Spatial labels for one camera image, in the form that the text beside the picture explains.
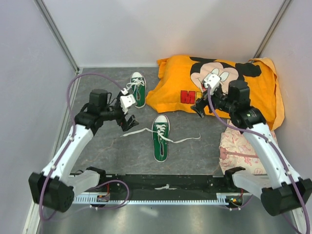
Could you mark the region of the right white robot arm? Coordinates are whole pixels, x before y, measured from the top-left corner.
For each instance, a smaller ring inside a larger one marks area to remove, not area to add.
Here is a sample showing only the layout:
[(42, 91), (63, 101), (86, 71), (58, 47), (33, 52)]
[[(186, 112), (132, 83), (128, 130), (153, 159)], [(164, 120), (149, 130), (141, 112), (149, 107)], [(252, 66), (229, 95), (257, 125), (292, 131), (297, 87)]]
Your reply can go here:
[(207, 78), (201, 83), (202, 98), (191, 107), (200, 117), (205, 116), (205, 107), (215, 114), (219, 109), (229, 114), (231, 129), (239, 131), (252, 145), (265, 168), (267, 179), (248, 173), (243, 168), (233, 168), (223, 179), (229, 192), (242, 188), (259, 198), (267, 213), (272, 216), (302, 208), (312, 194), (311, 179), (302, 176), (286, 160), (273, 139), (261, 111), (251, 106), (250, 89), (245, 81), (229, 83), (228, 93), (222, 92), (220, 78)]

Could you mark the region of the white shoelace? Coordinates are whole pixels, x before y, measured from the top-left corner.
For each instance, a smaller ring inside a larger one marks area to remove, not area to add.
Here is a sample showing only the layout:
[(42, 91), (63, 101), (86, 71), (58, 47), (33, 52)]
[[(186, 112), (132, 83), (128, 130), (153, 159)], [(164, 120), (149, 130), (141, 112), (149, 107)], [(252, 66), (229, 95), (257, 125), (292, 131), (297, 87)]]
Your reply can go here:
[(167, 138), (165, 136), (165, 130), (166, 129), (169, 129), (169, 126), (166, 126), (165, 124), (157, 124), (155, 131), (153, 131), (152, 129), (149, 129), (149, 128), (143, 128), (143, 129), (140, 129), (140, 130), (137, 130), (137, 131), (133, 131), (133, 132), (129, 132), (129, 133), (123, 134), (121, 137), (127, 137), (127, 136), (130, 136), (130, 135), (134, 135), (134, 134), (138, 134), (138, 133), (141, 133), (141, 132), (144, 132), (144, 131), (148, 131), (150, 133), (156, 133), (157, 136), (160, 139), (163, 139), (165, 141), (168, 141), (168, 142), (171, 142), (171, 143), (174, 143), (174, 144), (182, 143), (184, 141), (192, 140), (192, 139), (193, 140), (201, 139), (201, 135), (199, 135), (199, 137), (189, 137), (189, 138), (184, 138), (184, 139), (181, 139), (181, 140), (178, 140), (178, 141), (173, 141), (173, 140), (171, 140), (171, 139), (169, 139), (169, 138)]

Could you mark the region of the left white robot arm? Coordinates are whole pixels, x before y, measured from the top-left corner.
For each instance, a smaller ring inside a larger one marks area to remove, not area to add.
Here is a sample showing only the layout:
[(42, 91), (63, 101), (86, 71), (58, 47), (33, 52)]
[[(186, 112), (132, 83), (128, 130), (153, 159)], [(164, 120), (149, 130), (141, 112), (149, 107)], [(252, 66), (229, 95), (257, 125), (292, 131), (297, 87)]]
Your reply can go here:
[(97, 192), (105, 190), (104, 170), (90, 167), (75, 177), (70, 177), (70, 173), (104, 122), (114, 120), (124, 132), (138, 125), (134, 115), (126, 118), (128, 109), (137, 103), (132, 94), (126, 89), (121, 90), (113, 105), (109, 104), (108, 96), (103, 89), (91, 91), (89, 101), (75, 116), (69, 135), (55, 156), (40, 173), (29, 176), (30, 191), (36, 204), (63, 213), (78, 195), (90, 188)]

